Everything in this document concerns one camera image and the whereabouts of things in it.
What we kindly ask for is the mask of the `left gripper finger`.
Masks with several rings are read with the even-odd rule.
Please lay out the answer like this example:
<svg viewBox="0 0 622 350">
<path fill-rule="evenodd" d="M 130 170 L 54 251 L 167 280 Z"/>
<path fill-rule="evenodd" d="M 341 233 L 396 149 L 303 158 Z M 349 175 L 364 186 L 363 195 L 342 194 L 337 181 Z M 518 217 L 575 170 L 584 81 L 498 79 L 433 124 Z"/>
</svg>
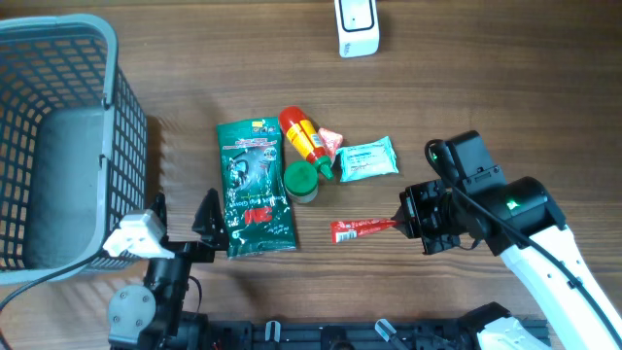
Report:
<svg viewBox="0 0 622 350">
<path fill-rule="evenodd" d="M 226 251 L 229 248 L 229 236 L 215 189 L 210 189 L 201 201 L 191 230 L 199 234 L 200 241 L 212 250 Z"/>
<path fill-rule="evenodd" d="M 150 210 L 154 212 L 155 227 L 158 229 L 160 241 L 167 241 L 167 209 L 166 198 L 163 192 L 159 192 L 150 206 Z"/>
</svg>

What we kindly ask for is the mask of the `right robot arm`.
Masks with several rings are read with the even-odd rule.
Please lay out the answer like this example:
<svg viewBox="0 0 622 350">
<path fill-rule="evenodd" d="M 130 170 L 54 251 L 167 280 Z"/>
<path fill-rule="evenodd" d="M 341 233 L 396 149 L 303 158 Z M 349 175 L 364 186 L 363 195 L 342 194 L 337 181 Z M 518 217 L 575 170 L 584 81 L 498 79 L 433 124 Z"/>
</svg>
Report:
<svg viewBox="0 0 622 350">
<path fill-rule="evenodd" d="M 425 157 L 433 181 L 400 193 L 399 229 L 426 255 L 469 235 L 521 281 L 567 348 L 618 349 L 621 317 L 593 277 L 566 216 L 533 177 L 508 182 L 480 134 L 433 139 Z"/>
</svg>

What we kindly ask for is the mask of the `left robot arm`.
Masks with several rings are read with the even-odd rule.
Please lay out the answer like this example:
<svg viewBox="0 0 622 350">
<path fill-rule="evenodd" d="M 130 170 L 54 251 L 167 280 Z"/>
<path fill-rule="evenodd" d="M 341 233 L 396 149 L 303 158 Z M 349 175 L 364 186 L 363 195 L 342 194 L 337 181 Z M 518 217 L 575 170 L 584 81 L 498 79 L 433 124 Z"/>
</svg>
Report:
<svg viewBox="0 0 622 350">
<path fill-rule="evenodd" d="M 165 195 L 123 216 L 103 245 L 111 256 L 129 253 L 148 262 L 143 282 L 118 290 L 110 299 L 108 341 L 113 349 L 211 349 L 209 318 L 185 311 L 184 300 L 195 263 L 212 263 L 229 239 L 219 194 L 202 199 L 191 230 L 194 241 L 172 241 L 167 235 Z"/>
</svg>

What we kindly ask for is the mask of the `mint wet wipes pack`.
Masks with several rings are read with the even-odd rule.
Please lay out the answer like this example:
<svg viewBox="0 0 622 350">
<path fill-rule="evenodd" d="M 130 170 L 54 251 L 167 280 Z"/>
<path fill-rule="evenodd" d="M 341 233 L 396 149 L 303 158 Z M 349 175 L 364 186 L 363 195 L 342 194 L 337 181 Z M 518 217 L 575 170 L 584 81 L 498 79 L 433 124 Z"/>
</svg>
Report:
<svg viewBox="0 0 622 350">
<path fill-rule="evenodd" d="M 389 136 L 367 144 L 342 147 L 336 153 L 343 183 L 398 173 L 397 155 Z"/>
</svg>

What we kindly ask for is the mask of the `red sauce sachet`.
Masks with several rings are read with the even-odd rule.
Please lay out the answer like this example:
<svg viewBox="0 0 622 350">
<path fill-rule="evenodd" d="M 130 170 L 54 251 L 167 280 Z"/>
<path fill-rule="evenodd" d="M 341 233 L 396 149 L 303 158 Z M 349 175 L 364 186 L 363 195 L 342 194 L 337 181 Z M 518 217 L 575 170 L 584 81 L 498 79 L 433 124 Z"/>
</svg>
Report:
<svg viewBox="0 0 622 350">
<path fill-rule="evenodd" d="M 396 225 L 397 221 L 386 218 L 331 222 L 331 240 L 333 244 L 338 244 L 392 228 Z"/>
</svg>

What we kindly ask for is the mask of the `red chili sauce bottle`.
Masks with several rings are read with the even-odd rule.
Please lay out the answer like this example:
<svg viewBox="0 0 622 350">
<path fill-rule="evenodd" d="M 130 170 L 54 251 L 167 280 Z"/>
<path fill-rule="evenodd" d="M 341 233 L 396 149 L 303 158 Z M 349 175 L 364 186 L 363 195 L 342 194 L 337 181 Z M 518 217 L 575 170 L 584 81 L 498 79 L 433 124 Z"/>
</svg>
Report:
<svg viewBox="0 0 622 350">
<path fill-rule="evenodd" d="M 279 114 L 278 122 L 298 153 L 327 180 L 333 180 L 330 157 L 315 126 L 304 112 L 296 106 L 287 107 Z"/>
</svg>

